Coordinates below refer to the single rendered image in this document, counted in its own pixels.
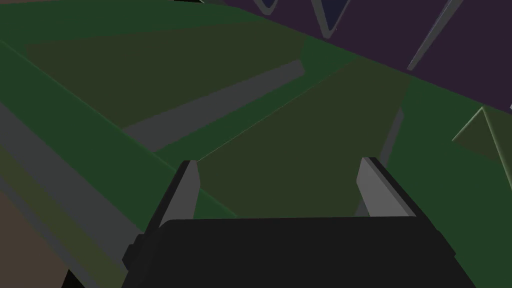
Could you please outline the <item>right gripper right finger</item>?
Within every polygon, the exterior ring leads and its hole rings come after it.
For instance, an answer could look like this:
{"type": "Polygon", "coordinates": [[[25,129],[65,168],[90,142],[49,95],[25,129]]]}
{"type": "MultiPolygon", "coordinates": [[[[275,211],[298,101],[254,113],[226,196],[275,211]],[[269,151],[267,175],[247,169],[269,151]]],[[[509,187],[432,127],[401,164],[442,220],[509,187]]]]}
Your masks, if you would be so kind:
{"type": "Polygon", "coordinates": [[[415,217],[393,178],[375,157],[360,161],[356,184],[370,217],[415,217]]]}

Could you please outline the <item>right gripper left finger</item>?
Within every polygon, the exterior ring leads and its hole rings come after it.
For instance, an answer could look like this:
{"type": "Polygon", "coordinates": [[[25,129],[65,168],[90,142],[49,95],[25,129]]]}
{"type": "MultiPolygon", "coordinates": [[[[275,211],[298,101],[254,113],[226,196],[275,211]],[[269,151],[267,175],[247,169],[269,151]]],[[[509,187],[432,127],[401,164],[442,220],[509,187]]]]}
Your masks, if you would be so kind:
{"type": "Polygon", "coordinates": [[[144,233],[155,232],[169,220],[192,219],[200,190],[196,160],[183,161],[175,172],[144,233]]]}

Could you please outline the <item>green cupboard door olive panel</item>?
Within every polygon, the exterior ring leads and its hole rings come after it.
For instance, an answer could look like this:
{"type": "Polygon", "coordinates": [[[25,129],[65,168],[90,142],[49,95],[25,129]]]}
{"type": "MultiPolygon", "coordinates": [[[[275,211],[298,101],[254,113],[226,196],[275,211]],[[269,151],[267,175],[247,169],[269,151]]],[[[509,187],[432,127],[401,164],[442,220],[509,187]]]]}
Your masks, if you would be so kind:
{"type": "Polygon", "coordinates": [[[512,114],[484,105],[452,141],[500,163],[512,189],[512,114]]]}
{"type": "Polygon", "coordinates": [[[388,170],[477,288],[512,288],[512,189],[500,163],[452,141],[480,107],[351,56],[254,120],[243,108],[157,155],[198,160],[203,189],[240,218],[348,217],[360,160],[380,156],[402,109],[388,170]]]}
{"type": "Polygon", "coordinates": [[[170,1],[0,4],[0,103],[73,156],[118,152],[124,129],[300,60],[304,75],[257,102],[322,80],[355,54],[239,10],[170,1]]]}

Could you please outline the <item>green cupboard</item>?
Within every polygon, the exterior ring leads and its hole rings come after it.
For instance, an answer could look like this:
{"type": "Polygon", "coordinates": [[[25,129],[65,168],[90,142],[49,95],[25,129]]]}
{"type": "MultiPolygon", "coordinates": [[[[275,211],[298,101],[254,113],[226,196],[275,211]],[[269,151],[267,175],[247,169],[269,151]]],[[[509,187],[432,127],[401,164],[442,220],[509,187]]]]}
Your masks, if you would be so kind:
{"type": "Polygon", "coordinates": [[[0,183],[88,288],[512,288],[512,0],[0,3],[0,183]]]}

